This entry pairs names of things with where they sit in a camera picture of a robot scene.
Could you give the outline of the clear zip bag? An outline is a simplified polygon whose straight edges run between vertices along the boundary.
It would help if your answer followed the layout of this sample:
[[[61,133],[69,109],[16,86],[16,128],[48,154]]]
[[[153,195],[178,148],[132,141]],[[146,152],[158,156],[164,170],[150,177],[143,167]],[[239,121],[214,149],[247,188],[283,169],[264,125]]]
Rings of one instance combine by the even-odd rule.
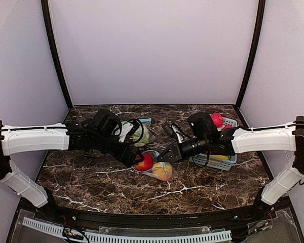
[[[155,150],[147,150],[142,153],[144,160],[140,156],[136,158],[136,164],[132,168],[144,175],[156,178],[161,181],[170,181],[174,175],[174,169],[169,162],[157,161],[160,155]]]
[[[136,120],[121,122],[120,142],[136,142],[133,144],[135,147],[144,147],[154,141],[155,137],[149,129],[153,119],[143,118],[139,120],[142,124]]]

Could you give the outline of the red round fruit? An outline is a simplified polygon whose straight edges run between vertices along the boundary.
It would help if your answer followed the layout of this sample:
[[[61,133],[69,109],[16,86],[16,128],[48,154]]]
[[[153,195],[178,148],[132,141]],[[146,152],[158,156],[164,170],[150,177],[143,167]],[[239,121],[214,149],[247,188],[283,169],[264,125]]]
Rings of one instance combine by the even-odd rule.
[[[142,154],[145,158],[144,162],[140,162],[134,165],[134,168],[138,171],[147,171],[153,167],[153,157],[148,153]]]

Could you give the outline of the orange fruit toy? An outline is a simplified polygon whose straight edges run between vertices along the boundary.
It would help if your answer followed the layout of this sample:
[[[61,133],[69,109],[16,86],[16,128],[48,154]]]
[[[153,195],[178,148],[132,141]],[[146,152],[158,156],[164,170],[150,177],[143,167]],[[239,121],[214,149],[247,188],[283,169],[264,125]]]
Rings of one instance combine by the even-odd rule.
[[[152,173],[162,181],[168,181],[172,178],[173,167],[170,163],[158,162],[151,169]]]

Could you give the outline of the white cauliflower toy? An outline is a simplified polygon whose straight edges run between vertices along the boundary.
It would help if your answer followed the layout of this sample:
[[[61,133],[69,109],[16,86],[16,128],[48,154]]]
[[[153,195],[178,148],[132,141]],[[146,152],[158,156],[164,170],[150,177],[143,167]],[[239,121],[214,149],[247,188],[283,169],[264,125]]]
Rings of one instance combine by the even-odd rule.
[[[143,147],[150,142],[150,132],[147,127],[143,127],[143,130],[139,128],[133,135],[132,139],[136,141],[134,146]]]

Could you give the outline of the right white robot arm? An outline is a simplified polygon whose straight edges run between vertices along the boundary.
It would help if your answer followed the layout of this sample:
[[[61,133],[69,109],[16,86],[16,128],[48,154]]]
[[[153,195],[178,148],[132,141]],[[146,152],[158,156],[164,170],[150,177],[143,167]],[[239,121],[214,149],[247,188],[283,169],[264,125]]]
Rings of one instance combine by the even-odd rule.
[[[200,153],[235,155],[247,152],[290,151],[292,161],[260,191],[260,201],[272,206],[287,191],[304,179],[304,116],[296,120],[262,128],[233,127],[219,131],[211,115],[198,112],[188,124],[193,138],[174,142],[157,157],[158,161],[175,163]]]

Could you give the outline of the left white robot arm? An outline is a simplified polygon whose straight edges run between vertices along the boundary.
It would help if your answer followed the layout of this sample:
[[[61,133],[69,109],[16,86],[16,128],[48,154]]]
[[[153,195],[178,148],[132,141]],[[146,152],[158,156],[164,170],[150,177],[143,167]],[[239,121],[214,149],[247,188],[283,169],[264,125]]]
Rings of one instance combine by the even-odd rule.
[[[44,150],[96,150],[131,167],[144,160],[140,149],[135,147],[143,134],[135,141],[126,140],[131,132],[128,126],[132,123],[144,127],[138,119],[130,119],[123,124],[116,114],[106,109],[98,110],[91,119],[83,122],[14,127],[0,121],[0,182],[38,209],[54,207],[56,203],[52,193],[22,172],[11,156]]]

